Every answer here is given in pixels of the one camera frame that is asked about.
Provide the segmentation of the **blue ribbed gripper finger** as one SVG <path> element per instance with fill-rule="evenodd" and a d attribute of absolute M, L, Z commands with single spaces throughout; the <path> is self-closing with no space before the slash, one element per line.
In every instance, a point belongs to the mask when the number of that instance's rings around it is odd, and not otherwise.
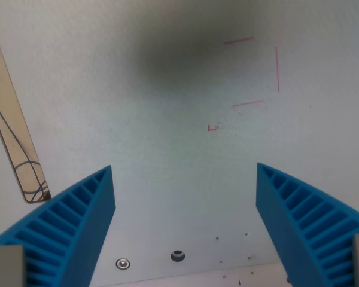
<path fill-rule="evenodd" d="M 355 286 L 358 211 L 262 163 L 256 207 L 292 286 Z"/>
<path fill-rule="evenodd" d="M 0 246 L 23 247 L 26 286 L 89 286 L 115 209 L 106 166 L 17 221 Z"/>

